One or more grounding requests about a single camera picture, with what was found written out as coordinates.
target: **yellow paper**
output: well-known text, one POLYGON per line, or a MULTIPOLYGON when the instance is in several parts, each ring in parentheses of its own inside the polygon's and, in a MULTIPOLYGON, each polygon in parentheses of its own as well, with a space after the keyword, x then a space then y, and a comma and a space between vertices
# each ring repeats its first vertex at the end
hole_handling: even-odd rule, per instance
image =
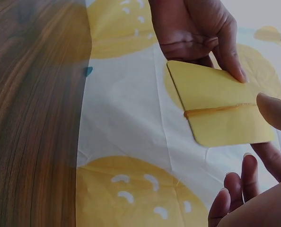
POLYGON ((246 84, 222 70, 179 61, 167 65, 185 111, 236 106, 188 117, 199 144, 218 147, 274 139, 246 84))

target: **blue dot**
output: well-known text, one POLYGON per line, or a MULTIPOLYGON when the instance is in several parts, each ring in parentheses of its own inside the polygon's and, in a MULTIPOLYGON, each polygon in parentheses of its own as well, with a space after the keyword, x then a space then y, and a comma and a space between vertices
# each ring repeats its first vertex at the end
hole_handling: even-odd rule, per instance
POLYGON ((88 67, 87 68, 87 75, 86 75, 86 77, 91 74, 92 70, 93 70, 93 67, 88 67))

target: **yellow circle pattern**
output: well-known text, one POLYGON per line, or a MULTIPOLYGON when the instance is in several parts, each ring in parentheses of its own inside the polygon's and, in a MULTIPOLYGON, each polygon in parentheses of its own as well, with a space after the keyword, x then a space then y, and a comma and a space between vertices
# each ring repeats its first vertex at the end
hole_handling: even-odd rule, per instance
MULTIPOLYGON (((247 45, 237 44, 237 52, 240 63, 250 79, 250 83, 247 85, 253 95, 256 96, 259 92, 264 92, 281 99, 281 82, 270 62, 256 49, 247 45)), ((220 69, 214 56, 212 62, 215 68, 220 69)), ((165 67, 164 83, 172 101, 183 109, 167 67, 165 67)))
POLYGON ((264 26, 258 29, 254 34, 254 38, 262 41, 273 42, 281 46, 281 34, 272 26, 264 26))
POLYGON ((78 227, 206 227, 208 212, 185 185, 139 159, 113 156, 77 169, 78 227))
POLYGON ((157 42, 148 0, 96 0, 87 11, 92 59, 119 57, 157 42))

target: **hand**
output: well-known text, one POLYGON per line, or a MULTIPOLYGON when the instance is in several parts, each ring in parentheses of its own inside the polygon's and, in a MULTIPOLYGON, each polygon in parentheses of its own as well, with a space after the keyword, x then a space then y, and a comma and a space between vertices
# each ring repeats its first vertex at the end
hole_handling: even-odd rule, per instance
POLYGON ((149 0, 152 22, 168 60, 219 66, 240 82, 247 77, 236 50, 237 24, 220 0, 149 0))
MULTIPOLYGON (((281 100, 259 94, 257 105, 266 121, 281 130, 281 100)), ((241 179, 235 173, 226 175, 225 189, 209 212, 209 227, 281 227, 281 153, 271 143, 253 144, 252 148, 279 184, 259 194, 257 161, 252 155, 245 156, 241 179)))

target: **wood grain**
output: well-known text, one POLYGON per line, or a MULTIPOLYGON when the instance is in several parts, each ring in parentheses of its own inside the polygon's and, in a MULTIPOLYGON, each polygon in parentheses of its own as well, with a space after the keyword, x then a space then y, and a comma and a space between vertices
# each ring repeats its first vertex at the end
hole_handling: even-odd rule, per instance
POLYGON ((83 0, 0 0, 0 226, 75 226, 83 0))

